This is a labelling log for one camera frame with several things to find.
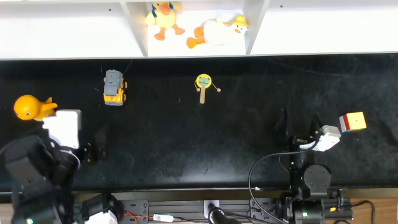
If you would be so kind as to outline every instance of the yellow hat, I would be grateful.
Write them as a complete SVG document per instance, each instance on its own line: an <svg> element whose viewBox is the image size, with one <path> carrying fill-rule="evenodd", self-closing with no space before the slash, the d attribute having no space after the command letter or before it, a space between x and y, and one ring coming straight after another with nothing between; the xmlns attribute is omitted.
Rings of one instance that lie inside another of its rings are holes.
<svg viewBox="0 0 398 224"><path fill-rule="evenodd" d="M244 15L238 15L236 16L236 19L232 22L232 24L238 25L238 26L249 26L249 24L246 22L246 17Z"/></svg>

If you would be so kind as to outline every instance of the stuffed duck toy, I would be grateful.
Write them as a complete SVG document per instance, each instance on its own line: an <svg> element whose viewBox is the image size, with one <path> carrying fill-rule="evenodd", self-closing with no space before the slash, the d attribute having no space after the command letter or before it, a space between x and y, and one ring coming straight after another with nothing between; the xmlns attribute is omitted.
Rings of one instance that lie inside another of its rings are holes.
<svg viewBox="0 0 398 224"><path fill-rule="evenodd" d="M222 17L216 20L206 21L203 26L195 29L196 38L188 38L187 46L192 49L198 44L212 46L226 45L244 36L249 24L243 15L238 15L232 23L222 21Z"/></svg>
<svg viewBox="0 0 398 224"><path fill-rule="evenodd" d="M181 35L185 29L179 28L175 21L177 15L175 13L182 11L182 6L177 2L152 2L152 11L148 14L145 22L148 26L158 25L160 32L155 34L157 40L165 40L166 29L173 28L176 35Z"/></svg>

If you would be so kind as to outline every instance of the wooden handle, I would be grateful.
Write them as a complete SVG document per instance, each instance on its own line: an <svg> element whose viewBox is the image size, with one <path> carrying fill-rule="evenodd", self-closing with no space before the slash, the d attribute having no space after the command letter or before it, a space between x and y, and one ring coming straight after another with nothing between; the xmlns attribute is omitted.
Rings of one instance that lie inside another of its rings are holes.
<svg viewBox="0 0 398 224"><path fill-rule="evenodd" d="M200 87L200 100L199 103L205 104L206 87L202 85Z"/></svg>

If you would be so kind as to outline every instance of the black table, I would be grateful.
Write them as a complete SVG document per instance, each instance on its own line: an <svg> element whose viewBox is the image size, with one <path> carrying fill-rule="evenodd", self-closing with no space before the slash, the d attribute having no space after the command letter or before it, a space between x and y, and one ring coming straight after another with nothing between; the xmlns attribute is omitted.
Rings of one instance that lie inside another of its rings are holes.
<svg viewBox="0 0 398 224"><path fill-rule="evenodd" d="M333 187L396 187L397 62L394 54L0 62L0 143L40 124L16 118L19 96L52 96L59 109L82 111L84 135L106 123L115 134L108 159L76 173L76 190L233 189L247 186L257 159L283 150L271 135L282 107L301 137L316 112L340 127L339 116L363 111L368 128L344 133L338 145L316 152L316 161L332 170ZM125 73L125 106L104 105L109 69ZM193 84L201 73L222 89L208 89L204 105ZM287 166L287 157L281 161ZM278 157L252 179L266 189L289 188ZM2 165L0 191L12 184Z"/></svg>

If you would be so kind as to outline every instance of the toy truck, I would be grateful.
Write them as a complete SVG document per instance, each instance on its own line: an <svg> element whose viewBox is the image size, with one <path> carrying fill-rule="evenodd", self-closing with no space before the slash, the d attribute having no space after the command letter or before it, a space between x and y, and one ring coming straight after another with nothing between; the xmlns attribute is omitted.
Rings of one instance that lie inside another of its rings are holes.
<svg viewBox="0 0 398 224"><path fill-rule="evenodd" d="M126 102L127 82L119 71L108 70L104 78L104 101L106 105L122 106Z"/></svg>

